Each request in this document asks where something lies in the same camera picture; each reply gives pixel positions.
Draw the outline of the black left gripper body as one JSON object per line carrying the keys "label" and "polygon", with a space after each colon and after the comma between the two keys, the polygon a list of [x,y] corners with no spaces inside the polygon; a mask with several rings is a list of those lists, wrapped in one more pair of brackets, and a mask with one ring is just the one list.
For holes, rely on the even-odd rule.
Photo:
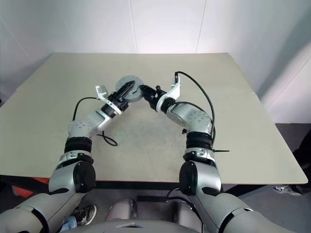
{"label": "black left gripper body", "polygon": [[118,93],[112,93],[108,99],[121,111],[125,111],[128,108],[128,102]]}

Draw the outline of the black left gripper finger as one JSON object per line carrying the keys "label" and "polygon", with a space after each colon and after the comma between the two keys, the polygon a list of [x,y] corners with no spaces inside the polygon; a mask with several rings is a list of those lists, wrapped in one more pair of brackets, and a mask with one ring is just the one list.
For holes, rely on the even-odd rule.
{"label": "black left gripper finger", "polygon": [[125,97],[121,97],[121,98],[126,100],[126,101],[133,101],[134,92],[135,92],[135,90],[134,90],[134,86],[133,86],[132,90]]}
{"label": "black left gripper finger", "polygon": [[118,97],[125,97],[133,88],[134,82],[127,82],[125,83],[118,91],[117,96]]}

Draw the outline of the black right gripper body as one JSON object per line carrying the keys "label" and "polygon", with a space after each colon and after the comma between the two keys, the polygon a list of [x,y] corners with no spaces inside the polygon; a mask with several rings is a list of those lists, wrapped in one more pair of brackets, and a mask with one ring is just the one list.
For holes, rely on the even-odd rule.
{"label": "black right gripper body", "polygon": [[157,85],[155,89],[150,87],[148,92],[149,92],[149,100],[148,100],[149,105],[152,109],[156,111],[157,103],[159,102],[160,98],[167,92],[162,90],[159,85]]}

